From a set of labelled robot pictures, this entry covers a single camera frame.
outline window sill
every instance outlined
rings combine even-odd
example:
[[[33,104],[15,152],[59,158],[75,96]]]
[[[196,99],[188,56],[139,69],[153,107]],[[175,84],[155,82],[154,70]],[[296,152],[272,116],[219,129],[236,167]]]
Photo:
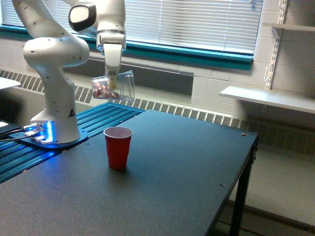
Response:
[[[0,26],[3,36],[32,39],[25,28],[14,26]],[[80,35],[91,49],[95,49],[95,40]],[[172,46],[161,46],[148,43],[138,43],[127,41],[127,49],[123,52],[126,57],[142,57],[155,59],[174,64],[187,64],[196,67],[215,66],[232,69],[250,70],[253,56],[222,53],[214,51],[177,48]]]

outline warning label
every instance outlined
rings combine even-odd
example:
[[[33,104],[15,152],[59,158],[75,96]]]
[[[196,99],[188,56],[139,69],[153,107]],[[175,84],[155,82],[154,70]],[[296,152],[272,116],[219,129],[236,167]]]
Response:
[[[73,116],[75,116],[75,113],[74,113],[73,108],[71,108],[71,111],[70,111],[70,113],[69,113],[69,115],[68,115],[68,118],[69,118],[69,117],[73,117]]]

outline window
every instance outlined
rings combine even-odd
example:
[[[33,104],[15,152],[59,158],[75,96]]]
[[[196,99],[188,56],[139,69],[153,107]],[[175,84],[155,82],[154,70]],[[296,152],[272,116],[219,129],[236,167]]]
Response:
[[[127,40],[252,55],[263,0],[125,0]],[[45,0],[68,30],[70,6]],[[1,0],[2,23],[21,26],[11,0]]]

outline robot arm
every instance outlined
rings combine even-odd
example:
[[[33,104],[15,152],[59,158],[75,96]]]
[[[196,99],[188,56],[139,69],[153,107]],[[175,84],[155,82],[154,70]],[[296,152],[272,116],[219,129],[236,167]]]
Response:
[[[77,140],[80,134],[75,116],[74,83],[64,75],[63,67],[86,62],[89,47],[57,23],[42,0],[12,2],[34,38],[25,44],[24,57],[39,73],[45,88],[46,107],[31,119],[44,126],[44,134],[36,139],[43,144]]]
[[[72,8],[69,24],[80,34],[96,39],[97,49],[105,54],[105,75],[115,88],[122,50],[126,49],[124,0],[64,0]]]

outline white shelf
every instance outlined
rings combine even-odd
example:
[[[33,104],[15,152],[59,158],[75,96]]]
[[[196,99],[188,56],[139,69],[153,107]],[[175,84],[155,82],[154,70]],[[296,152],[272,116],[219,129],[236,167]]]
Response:
[[[298,26],[298,25],[272,24],[272,23],[262,23],[262,26],[274,27],[277,29],[284,29],[284,30],[315,32],[315,27],[311,27],[311,26]]]
[[[221,96],[315,114],[315,97],[263,88],[229,86]]]
[[[0,89],[7,89],[15,86],[21,85],[19,82],[15,80],[9,80],[3,77],[0,77]]]

